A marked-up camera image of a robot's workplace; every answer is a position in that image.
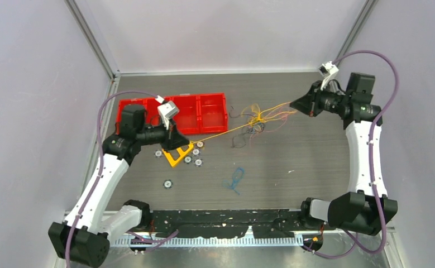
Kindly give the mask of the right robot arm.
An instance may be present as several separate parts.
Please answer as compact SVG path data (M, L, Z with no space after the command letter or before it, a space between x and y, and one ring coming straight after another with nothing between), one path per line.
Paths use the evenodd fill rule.
M351 73L345 92L322 89L317 80L289 106L309 117L321 112L339 116L348 140L350 178L347 193L332 201L307 198L299 222L306 229L324 223L331 227L375 236L398 212L388 197L380 161L381 107L371 104L375 76Z

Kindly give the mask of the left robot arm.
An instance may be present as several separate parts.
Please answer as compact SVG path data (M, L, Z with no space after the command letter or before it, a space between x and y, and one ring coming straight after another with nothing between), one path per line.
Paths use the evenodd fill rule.
M126 201L114 215L103 220L110 198L143 146L159 144L165 151L188 145L173 120L179 109L172 101L157 108L159 125L146 123L147 110L130 104L121 112L117 133L102 142L98 163L76 206L61 223L51 224L48 235L57 255L66 261L88 267L100 267L106 260L112 242L136 228L145 231L151 226L149 204Z

